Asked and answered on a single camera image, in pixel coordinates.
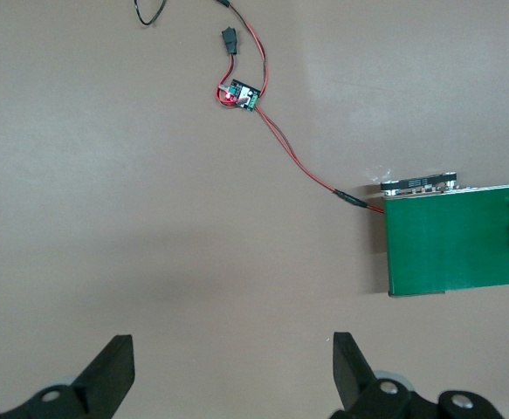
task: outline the wire connector plug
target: wire connector plug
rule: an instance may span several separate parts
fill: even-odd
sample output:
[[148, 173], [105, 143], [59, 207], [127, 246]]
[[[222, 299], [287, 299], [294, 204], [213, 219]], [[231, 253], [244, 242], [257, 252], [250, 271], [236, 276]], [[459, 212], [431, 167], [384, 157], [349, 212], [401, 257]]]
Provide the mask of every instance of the wire connector plug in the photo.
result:
[[334, 193], [342, 200], [347, 201], [348, 203], [351, 203], [357, 207], [367, 208], [367, 206], [368, 206], [367, 203], [360, 200], [359, 198], [355, 198], [354, 196], [346, 194], [345, 192], [343, 192], [339, 189], [334, 190]]
[[237, 55], [237, 32], [230, 26], [221, 32], [228, 54]]

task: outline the green board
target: green board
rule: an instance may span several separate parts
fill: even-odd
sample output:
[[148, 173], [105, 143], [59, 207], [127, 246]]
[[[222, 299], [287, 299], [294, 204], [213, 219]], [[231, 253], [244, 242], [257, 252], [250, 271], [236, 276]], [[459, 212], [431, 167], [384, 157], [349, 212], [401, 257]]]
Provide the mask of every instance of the green board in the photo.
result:
[[391, 296], [509, 284], [509, 185], [384, 200]]

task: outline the bolt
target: bolt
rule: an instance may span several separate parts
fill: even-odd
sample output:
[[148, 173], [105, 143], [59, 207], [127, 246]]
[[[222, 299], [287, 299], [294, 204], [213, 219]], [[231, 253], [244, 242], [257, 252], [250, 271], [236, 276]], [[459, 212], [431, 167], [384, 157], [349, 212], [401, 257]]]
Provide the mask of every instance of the bolt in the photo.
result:
[[58, 390], [51, 390], [46, 392], [42, 397], [41, 400], [45, 403], [52, 402], [53, 400], [56, 400], [60, 397], [60, 392]]
[[381, 383], [380, 390], [387, 395], [397, 395], [398, 392], [397, 386], [391, 381], [384, 381]]
[[453, 395], [452, 403], [454, 403], [456, 406], [458, 406], [461, 409], [473, 408], [473, 402], [470, 400], [469, 397], [466, 397], [465, 395]]

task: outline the red and black wire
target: red and black wire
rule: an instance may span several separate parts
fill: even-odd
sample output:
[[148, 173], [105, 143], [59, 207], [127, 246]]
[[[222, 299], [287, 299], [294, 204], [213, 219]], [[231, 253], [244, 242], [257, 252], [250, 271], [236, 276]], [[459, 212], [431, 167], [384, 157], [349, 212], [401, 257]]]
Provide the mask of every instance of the red and black wire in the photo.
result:
[[[254, 31], [254, 29], [252, 28], [252, 25], [241, 16], [241, 14], [237, 11], [237, 9], [235, 9], [235, 7], [230, 3], [229, 0], [217, 0], [217, 1], [232, 10], [232, 12], [238, 17], [238, 19], [241, 21], [243, 26], [246, 28], [246, 30], [251, 34], [252, 38], [254, 39], [254, 42], [256, 43], [256, 46], [258, 47], [258, 51], [260, 52], [260, 56], [262, 57], [262, 62], [264, 65], [264, 81], [262, 84], [262, 88], [260, 89], [260, 94], [258, 96], [259, 98], [261, 98], [265, 93], [265, 89], [266, 89], [267, 83], [268, 83], [268, 65], [267, 65], [267, 57], [265, 54], [264, 46], [260, 42], [260, 39], [258, 38], [258, 35]], [[221, 79], [221, 81], [219, 82], [219, 85], [217, 86], [216, 98], [219, 101], [219, 103], [221, 103], [223, 106], [236, 107], [236, 106], [240, 105], [241, 103], [239, 102], [239, 100], [237, 100], [237, 99], [233, 98], [231, 95], [229, 95], [224, 89], [224, 83], [227, 80], [227, 78], [229, 78], [230, 74], [232, 73], [232, 71], [235, 67], [235, 59], [234, 59], [233, 54], [229, 54], [229, 57], [230, 57], [229, 69], [227, 70], [227, 73], [225, 73], [224, 77]], [[226, 93], [224, 98], [221, 97], [221, 92]], [[291, 143], [289, 142], [289, 140], [287, 140], [287, 137], [285, 136], [283, 131], [281, 131], [281, 129], [277, 126], [277, 124], [275, 122], [273, 122], [273, 120], [271, 120], [265, 114], [265, 112], [262, 110], [262, 108], [259, 105], [256, 105], [256, 106], [254, 106], [254, 110], [258, 113], [258, 115], [260, 115], [260, 117], [262, 118], [264, 123], [270, 128], [273, 135], [278, 140], [279, 144], [281, 144], [281, 147], [283, 147], [283, 149], [287, 152], [287, 154], [291, 157], [291, 159], [295, 162], [295, 164], [303, 172], [305, 172], [305, 174], [308, 177], [313, 179], [320, 186], [323, 186], [324, 188], [328, 189], [329, 191], [331, 191], [332, 193], [337, 195], [339, 198], [343, 199], [344, 201], [347, 201], [348, 203], [351, 203], [358, 207], [366, 208], [368, 210], [372, 210], [374, 212], [384, 214], [384, 209], [377, 208], [373, 205], [370, 205], [370, 204], [362, 201], [361, 199], [351, 196], [348, 193], [343, 192], [339, 189], [336, 189], [336, 188], [330, 186], [329, 184], [327, 184], [326, 182], [322, 181], [318, 176], [316, 176], [313, 172], [311, 172], [308, 168], [306, 168], [306, 166], [299, 160], [299, 157], [297, 157], [297, 155], [295, 154], [295, 151], [293, 150]]]

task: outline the black plastic part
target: black plastic part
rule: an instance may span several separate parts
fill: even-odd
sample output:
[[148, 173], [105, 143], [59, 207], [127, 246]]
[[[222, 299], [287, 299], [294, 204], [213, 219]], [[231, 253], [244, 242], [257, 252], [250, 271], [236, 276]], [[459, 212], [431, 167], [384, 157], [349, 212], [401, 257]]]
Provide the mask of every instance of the black plastic part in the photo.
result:
[[[447, 391], [436, 405], [400, 382], [376, 379], [351, 333], [334, 334], [334, 380], [345, 411], [335, 412], [330, 419], [504, 419], [480, 395]], [[388, 386], [382, 389], [386, 381]], [[454, 395], [464, 395], [472, 406], [459, 407], [452, 401]]]
[[[384, 393], [380, 386], [389, 381], [397, 387], [395, 394]], [[348, 411], [350, 417], [357, 419], [402, 419], [409, 413], [411, 393], [399, 382], [375, 380], [362, 392], [361, 397]]]
[[115, 336], [70, 386], [52, 386], [0, 419], [110, 419], [134, 383], [132, 336]]
[[237, 32], [235, 28], [228, 27], [221, 32], [223, 35], [223, 41], [225, 42], [225, 48], [227, 48], [228, 54], [237, 55]]
[[[460, 408], [452, 401], [455, 395], [464, 395], [470, 399], [472, 407], [469, 409]], [[489, 419], [503, 419], [502, 415], [484, 397], [470, 393], [469, 391], [446, 391], [438, 397], [438, 407], [442, 417], [446, 419], [474, 419], [476, 417]]]
[[343, 408], [351, 408], [363, 390], [375, 380], [375, 373], [351, 333], [335, 333], [334, 382]]
[[427, 185], [437, 185], [439, 183], [456, 181], [456, 173], [447, 173], [442, 175], [431, 175], [427, 177], [414, 177], [412, 179], [403, 179], [401, 181], [382, 182], [380, 190], [401, 190], [422, 188]]
[[368, 204], [364, 201], [360, 200], [359, 198], [355, 198], [354, 196], [351, 196], [349, 194], [346, 194], [345, 192], [336, 189], [334, 190], [334, 193], [340, 197], [342, 200], [347, 201], [348, 203], [351, 203], [353, 205], [356, 205], [357, 207], [367, 208]]

